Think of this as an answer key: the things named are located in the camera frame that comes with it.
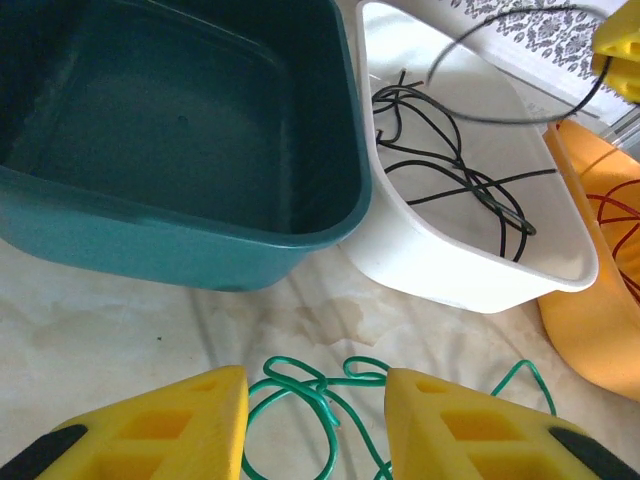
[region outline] teal plastic basin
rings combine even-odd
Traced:
[[[17,248],[251,290],[364,216],[332,0],[15,1],[0,43],[0,236]]]

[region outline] orange plastic tray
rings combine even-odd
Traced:
[[[624,152],[571,121],[550,125],[547,146],[563,174],[598,253],[600,272],[593,286],[578,293],[555,292],[538,299],[553,345],[587,380],[640,401],[640,307],[619,268],[640,281],[640,232],[620,250],[611,249],[633,222],[598,225],[599,201],[616,185],[640,178],[640,164]],[[640,209],[640,185],[619,190],[613,198]],[[627,216],[606,206],[603,218]]]

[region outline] plastic basin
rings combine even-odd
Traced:
[[[0,27],[0,235],[14,246],[248,290],[363,217],[332,0],[13,2]]]
[[[376,146],[376,130],[393,132],[395,117],[373,117],[371,94],[397,83],[424,80],[435,56],[452,40],[407,13],[380,2],[358,5],[358,70],[365,135],[374,193],[363,223],[342,244],[352,262],[371,279],[419,297],[481,313],[506,310],[554,290],[579,291],[591,285],[598,263],[589,234],[559,174],[510,183],[508,190],[538,233],[514,263],[519,234],[508,229],[507,259],[499,256],[498,219],[471,193],[418,207],[405,200],[459,187],[427,168],[384,169],[415,158]],[[469,114],[526,118],[517,93],[495,67],[466,48],[448,56],[428,94]],[[433,112],[452,135],[446,118]],[[402,145],[449,154],[447,145],[424,122],[403,119]],[[469,167],[499,179],[555,168],[537,129],[458,122]]]
[[[588,289],[552,293],[538,299],[551,342],[571,367],[603,388],[640,401],[640,306],[627,289],[619,267],[640,281],[640,241],[632,236],[616,263],[611,248],[633,223],[598,225],[599,202],[586,195],[605,195],[616,185],[640,178],[640,164],[624,152],[571,121],[551,125],[545,140],[589,227],[598,252],[600,273]],[[640,209],[638,186],[613,196]],[[624,216],[605,207],[603,218]]]

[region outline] white plastic tub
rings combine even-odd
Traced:
[[[507,259],[500,258],[500,228],[495,215],[471,193],[410,207],[420,198],[459,185],[421,167],[384,168],[411,155],[376,147],[376,130],[392,134],[392,112],[376,115],[372,93],[397,83],[424,80],[435,56],[451,39],[389,5],[358,5],[358,70],[367,148],[374,177],[373,202],[361,226],[342,243],[352,262],[388,287],[481,313],[494,313],[554,290],[589,287],[598,262],[589,234],[560,174],[523,179],[506,186],[537,229],[519,263],[513,258],[519,232],[508,227]],[[449,55],[426,90],[449,108],[489,117],[522,118],[527,111],[507,79],[468,49]],[[443,116],[436,123],[451,128]],[[450,154],[435,133],[403,116],[401,144]],[[496,127],[458,122],[467,165],[493,179],[555,168],[534,127]]]

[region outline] plastic container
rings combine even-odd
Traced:
[[[393,131],[395,120],[389,112],[383,118],[376,116],[374,123],[372,92],[397,83],[403,68],[408,71],[405,83],[424,80],[434,57],[450,42],[444,34],[384,3],[358,5],[358,67],[374,194],[363,223],[342,243],[344,251],[365,275],[383,285],[482,313],[502,311],[554,290],[588,287],[598,271],[596,253],[560,175],[508,186],[538,230],[516,264],[499,257],[498,219],[472,194],[429,202],[415,210],[403,200],[403,196],[419,198],[459,185],[426,168],[398,171],[391,177],[384,173],[386,166],[411,156],[377,151],[376,129]],[[470,114],[527,115],[507,79],[465,48],[445,59],[427,92],[450,108]],[[434,114],[434,121],[451,131],[444,117]],[[458,125],[467,165],[494,179],[555,168],[535,128]],[[403,145],[450,153],[423,123],[412,123],[407,116],[404,128]],[[519,234],[508,230],[507,257],[512,258]]]
[[[564,360],[580,375],[603,388],[640,401],[640,307],[624,284],[618,268],[640,281],[640,239],[632,236],[618,255],[611,255],[633,224],[598,225],[585,191],[605,195],[627,180],[640,178],[640,164],[589,130],[564,121],[545,135],[558,168],[580,209],[598,252],[600,273],[590,288],[574,294],[561,292],[538,299],[549,338]],[[613,198],[640,209],[638,186],[621,189]],[[606,207],[605,218],[620,215]]]
[[[250,290],[362,219],[369,168],[332,0],[11,2],[0,26],[14,246]]]

